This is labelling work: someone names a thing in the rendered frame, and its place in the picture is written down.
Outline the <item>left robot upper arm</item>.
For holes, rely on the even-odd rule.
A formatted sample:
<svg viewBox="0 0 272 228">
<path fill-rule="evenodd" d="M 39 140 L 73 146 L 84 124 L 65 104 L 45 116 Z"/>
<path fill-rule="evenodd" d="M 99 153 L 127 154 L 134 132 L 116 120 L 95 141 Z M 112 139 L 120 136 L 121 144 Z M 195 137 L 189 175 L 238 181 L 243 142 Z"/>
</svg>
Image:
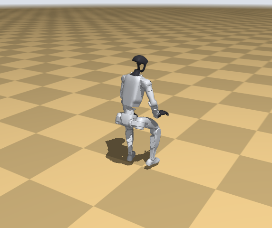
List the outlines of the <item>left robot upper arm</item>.
<svg viewBox="0 0 272 228">
<path fill-rule="evenodd" d="M 122 81 L 122 83 L 121 83 L 121 89 L 120 89 L 120 97 L 121 97 L 121 99 L 122 99 L 122 93 L 123 93 L 123 86 L 124 86 L 125 77 L 126 77 L 126 75 L 122 75 L 122 77 L 121 77 L 121 81 Z"/>
</svg>

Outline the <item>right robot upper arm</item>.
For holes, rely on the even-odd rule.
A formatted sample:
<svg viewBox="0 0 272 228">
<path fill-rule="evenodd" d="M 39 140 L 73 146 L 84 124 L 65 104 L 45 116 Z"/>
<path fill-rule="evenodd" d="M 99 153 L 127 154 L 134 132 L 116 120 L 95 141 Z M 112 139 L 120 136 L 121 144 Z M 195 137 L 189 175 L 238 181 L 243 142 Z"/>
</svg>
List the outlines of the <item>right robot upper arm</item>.
<svg viewBox="0 0 272 228">
<path fill-rule="evenodd" d="M 154 92 L 152 89 L 152 83 L 150 80 L 142 78 L 140 79 L 141 87 L 145 90 L 146 95 L 149 99 L 148 104 L 150 107 L 157 106 L 154 98 Z"/>
</svg>

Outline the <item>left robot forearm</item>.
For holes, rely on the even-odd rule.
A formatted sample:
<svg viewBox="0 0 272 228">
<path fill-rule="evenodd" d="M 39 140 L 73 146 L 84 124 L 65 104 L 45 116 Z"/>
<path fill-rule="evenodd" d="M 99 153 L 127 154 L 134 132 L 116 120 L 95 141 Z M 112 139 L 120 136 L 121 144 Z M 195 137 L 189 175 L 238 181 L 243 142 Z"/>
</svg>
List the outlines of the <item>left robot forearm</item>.
<svg viewBox="0 0 272 228">
<path fill-rule="evenodd" d="M 121 103 L 123 103 L 123 100 L 121 100 Z M 123 105 L 123 110 L 124 110 L 124 112 L 125 112 L 125 110 L 128 108 L 128 106 L 127 105 L 124 105 L 124 104 L 122 104 Z"/>
</svg>

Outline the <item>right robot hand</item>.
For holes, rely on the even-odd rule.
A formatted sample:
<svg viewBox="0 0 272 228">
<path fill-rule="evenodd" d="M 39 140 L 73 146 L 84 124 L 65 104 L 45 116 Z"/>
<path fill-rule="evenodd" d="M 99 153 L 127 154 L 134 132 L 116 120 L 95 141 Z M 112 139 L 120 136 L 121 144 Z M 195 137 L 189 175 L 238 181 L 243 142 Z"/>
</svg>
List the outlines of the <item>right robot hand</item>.
<svg viewBox="0 0 272 228">
<path fill-rule="evenodd" d="M 169 116 L 169 114 L 168 114 L 166 111 L 163 111 L 163 110 L 159 110 L 159 113 L 160 113 L 160 114 L 157 116 L 158 118 L 161 117 L 161 115 L 165 115 L 165 114 L 166 114 L 167 116 Z"/>
</svg>

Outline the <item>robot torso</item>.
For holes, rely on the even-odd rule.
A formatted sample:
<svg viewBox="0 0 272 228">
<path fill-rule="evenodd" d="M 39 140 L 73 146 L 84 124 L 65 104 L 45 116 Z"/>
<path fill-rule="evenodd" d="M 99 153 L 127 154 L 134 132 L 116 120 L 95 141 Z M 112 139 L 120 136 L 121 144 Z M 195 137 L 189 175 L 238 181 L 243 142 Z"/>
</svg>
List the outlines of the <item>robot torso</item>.
<svg viewBox="0 0 272 228">
<path fill-rule="evenodd" d="M 128 108 L 125 110 L 125 113 L 122 113 L 120 116 L 120 124 L 125 127 L 134 128 L 131 123 L 132 120 L 136 120 L 137 116 L 134 115 L 134 111 L 136 109 L 132 107 L 139 107 L 142 102 L 145 92 L 145 90 L 141 87 L 140 79 L 142 78 L 144 77 L 141 75 L 132 76 L 130 74 L 127 74 L 125 77 L 122 100 L 123 104 L 127 105 Z"/>
</svg>

